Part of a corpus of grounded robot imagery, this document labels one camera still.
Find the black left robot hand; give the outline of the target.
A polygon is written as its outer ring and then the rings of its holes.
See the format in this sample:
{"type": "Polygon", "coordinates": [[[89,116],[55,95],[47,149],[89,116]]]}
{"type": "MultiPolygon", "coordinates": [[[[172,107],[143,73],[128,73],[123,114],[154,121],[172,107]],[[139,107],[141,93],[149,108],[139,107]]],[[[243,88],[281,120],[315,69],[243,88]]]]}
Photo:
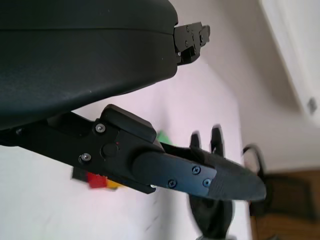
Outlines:
{"type": "Polygon", "coordinates": [[[216,153],[161,143],[150,122],[88,104],[172,78],[209,42],[200,22],[179,25],[167,0],[3,0],[0,143],[150,194],[155,187],[213,200],[259,201],[263,181],[216,153]]]}

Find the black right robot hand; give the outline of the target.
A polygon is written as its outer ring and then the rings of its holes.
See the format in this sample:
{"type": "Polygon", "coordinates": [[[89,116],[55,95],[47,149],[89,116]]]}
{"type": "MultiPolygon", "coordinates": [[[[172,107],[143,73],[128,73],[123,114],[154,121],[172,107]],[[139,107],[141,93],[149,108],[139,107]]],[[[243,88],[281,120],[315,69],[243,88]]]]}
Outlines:
{"type": "MultiPolygon", "coordinates": [[[[189,146],[200,149],[200,133],[198,131],[192,133],[189,146]]],[[[225,156],[220,124],[212,127],[210,151],[221,157],[225,156]]],[[[228,229],[233,220],[233,203],[194,195],[188,195],[188,198],[193,218],[202,233],[202,236],[197,240],[226,240],[228,229]]]]}

